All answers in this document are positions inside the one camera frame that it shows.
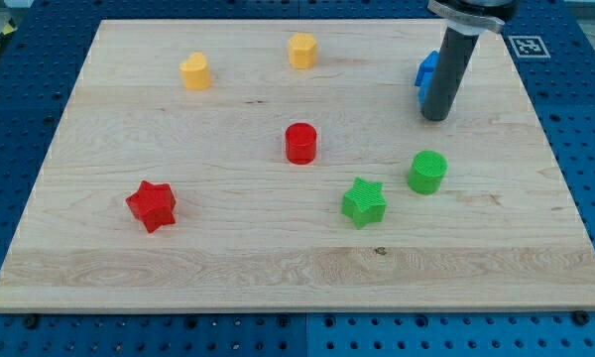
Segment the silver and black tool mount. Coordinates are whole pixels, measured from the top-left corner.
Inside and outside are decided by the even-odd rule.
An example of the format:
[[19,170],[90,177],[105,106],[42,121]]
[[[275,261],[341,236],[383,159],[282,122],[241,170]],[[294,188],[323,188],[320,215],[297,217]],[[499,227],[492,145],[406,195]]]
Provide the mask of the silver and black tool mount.
[[428,0],[427,10],[465,36],[485,31],[500,34],[517,13],[520,0]]

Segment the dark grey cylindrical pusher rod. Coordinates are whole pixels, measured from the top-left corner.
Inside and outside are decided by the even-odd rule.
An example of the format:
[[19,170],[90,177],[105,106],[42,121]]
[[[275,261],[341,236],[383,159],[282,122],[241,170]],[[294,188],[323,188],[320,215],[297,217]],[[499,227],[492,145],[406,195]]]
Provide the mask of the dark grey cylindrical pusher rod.
[[424,104],[420,106],[425,119],[438,122],[447,118],[478,38],[446,29]]

